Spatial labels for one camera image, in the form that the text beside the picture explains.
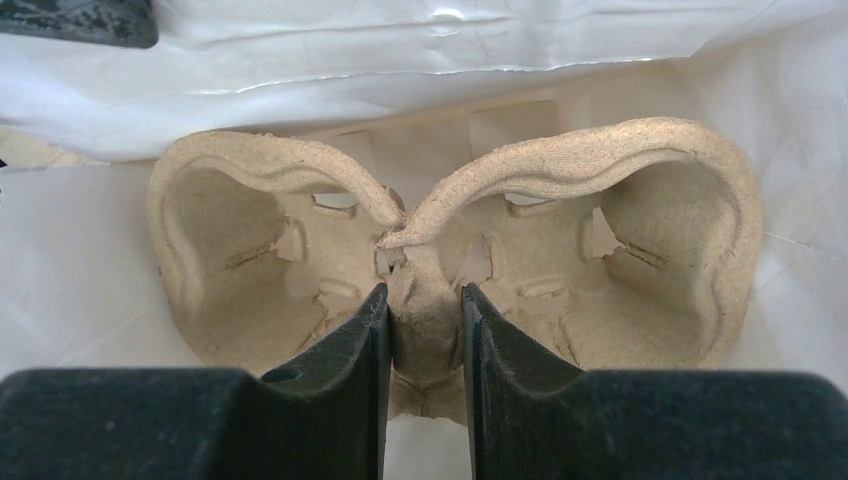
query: black clamp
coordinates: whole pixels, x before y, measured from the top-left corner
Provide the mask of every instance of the black clamp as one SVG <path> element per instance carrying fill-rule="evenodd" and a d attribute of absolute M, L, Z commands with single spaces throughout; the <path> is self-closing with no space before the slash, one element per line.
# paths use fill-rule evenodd
<path fill-rule="evenodd" d="M 130 48 L 159 41 L 153 0 L 3 0 L 0 33 Z"/>
<path fill-rule="evenodd" d="M 584 372 L 462 294 L 474 478 L 844 478 L 848 401 L 792 373 Z M 33 370 L 0 384 L 0 478 L 379 479 L 391 314 L 357 313 L 256 380 Z"/>

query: crumpled plastic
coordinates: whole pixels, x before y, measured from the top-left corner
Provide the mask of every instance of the crumpled plastic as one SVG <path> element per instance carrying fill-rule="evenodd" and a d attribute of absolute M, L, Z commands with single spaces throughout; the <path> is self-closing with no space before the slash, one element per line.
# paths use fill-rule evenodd
<path fill-rule="evenodd" d="M 299 133 L 685 58 L 839 3 L 159 0 L 149 50 L 3 35 L 0 125 L 95 161 L 153 158 L 196 131 Z"/>

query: black plastic jaw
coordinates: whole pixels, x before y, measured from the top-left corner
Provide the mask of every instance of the black plastic jaw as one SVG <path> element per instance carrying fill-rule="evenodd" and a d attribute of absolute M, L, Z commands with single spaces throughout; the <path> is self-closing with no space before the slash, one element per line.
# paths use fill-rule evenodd
<path fill-rule="evenodd" d="M 841 478 L 848 403 L 806 374 L 581 372 L 463 291 L 477 480 Z"/>
<path fill-rule="evenodd" d="M 0 478 L 379 479 L 386 286 L 259 381 L 237 369 L 32 370 L 0 384 Z"/>

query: beige paper pulp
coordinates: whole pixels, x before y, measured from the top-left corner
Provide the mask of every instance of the beige paper pulp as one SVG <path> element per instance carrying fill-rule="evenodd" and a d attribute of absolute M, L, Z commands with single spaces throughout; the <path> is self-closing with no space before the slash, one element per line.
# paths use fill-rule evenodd
<path fill-rule="evenodd" d="M 339 190 L 358 203 L 310 196 Z M 507 193 L 545 201 L 517 205 Z M 597 207 L 622 244 L 603 257 L 591 250 Z M 385 255 L 393 412 L 459 422 L 458 286 L 481 282 L 516 325 L 583 368 L 713 366 L 739 335 L 762 238 L 742 152 L 673 118 L 498 148 L 408 216 L 325 144 L 199 133 L 156 164 L 148 214 L 189 345 L 209 364 L 257 374 L 338 326 L 381 280 Z M 474 237 L 491 274 L 457 278 Z M 330 312 L 327 295 L 346 308 Z"/>
<path fill-rule="evenodd" d="M 6 127 L 0 127 L 0 159 L 7 165 L 21 168 L 100 164 Z"/>

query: white plastic sheet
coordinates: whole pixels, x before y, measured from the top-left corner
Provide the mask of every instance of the white plastic sheet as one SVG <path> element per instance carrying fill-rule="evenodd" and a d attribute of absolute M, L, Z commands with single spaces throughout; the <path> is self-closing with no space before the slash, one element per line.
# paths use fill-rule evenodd
<path fill-rule="evenodd" d="M 153 158 L 201 130 L 292 133 L 684 58 L 840 0 L 154 3 L 150 50 L 4 35 L 0 123 L 98 161 Z"/>
<path fill-rule="evenodd" d="M 829 8 L 774 8 L 780 5 L 749 22 L 750 31 Z M 577 76 L 527 98 L 555 98 L 566 129 L 674 115 L 735 140 L 760 179 L 767 233 L 742 337 L 726 366 L 817 372 L 848 391 L 848 13 L 731 40 L 719 37 L 714 42 L 724 46 L 687 59 Z M 0 56 L 22 51 L 8 50 Z M 20 79 L 21 98 L 11 99 L 8 70 L 0 72 L 5 123 L 100 159 L 153 155 L 172 137 L 204 128 L 306 128 L 529 89 L 575 71 L 354 76 L 294 82 L 269 95 L 180 94 L 118 105 L 93 102 L 49 69 L 41 83 Z M 57 90 L 41 89 L 47 79 Z M 117 84 L 110 88 L 106 94 L 120 94 Z M 458 128 L 469 136 L 485 128 L 468 125 Z M 110 128 L 113 134 L 95 138 Z M 348 140 L 346 149 L 360 148 Z M 409 148 L 453 155 L 450 142 L 425 140 L 406 138 Z M 378 177 L 412 177 L 403 158 L 370 161 Z M 170 320 L 148 239 L 150 168 L 0 170 L 0 375 L 30 366 L 197 364 Z M 426 191 L 425 184 L 393 186 L 413 202 Z M 402 417 L 389 436 L 386 478 L 404 478 L 409 465 L 417 465 L 416 478 L 469 478 L 464 429 Z"/>

